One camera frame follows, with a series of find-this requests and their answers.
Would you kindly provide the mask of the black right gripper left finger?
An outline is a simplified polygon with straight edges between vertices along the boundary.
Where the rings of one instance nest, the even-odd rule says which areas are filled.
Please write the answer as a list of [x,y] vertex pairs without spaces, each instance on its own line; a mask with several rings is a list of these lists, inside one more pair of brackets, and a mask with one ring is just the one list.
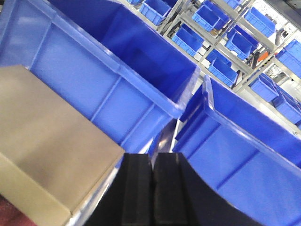
[[150,226],[152,167],[147,154],[123,156],[120,169],[87,226]]

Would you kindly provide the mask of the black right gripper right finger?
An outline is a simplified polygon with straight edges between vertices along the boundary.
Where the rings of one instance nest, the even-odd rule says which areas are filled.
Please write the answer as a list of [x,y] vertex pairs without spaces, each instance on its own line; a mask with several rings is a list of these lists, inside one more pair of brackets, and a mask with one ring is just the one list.
[[181,153],[159,153],[154,166],[156,226],[258,226],[214,191]]

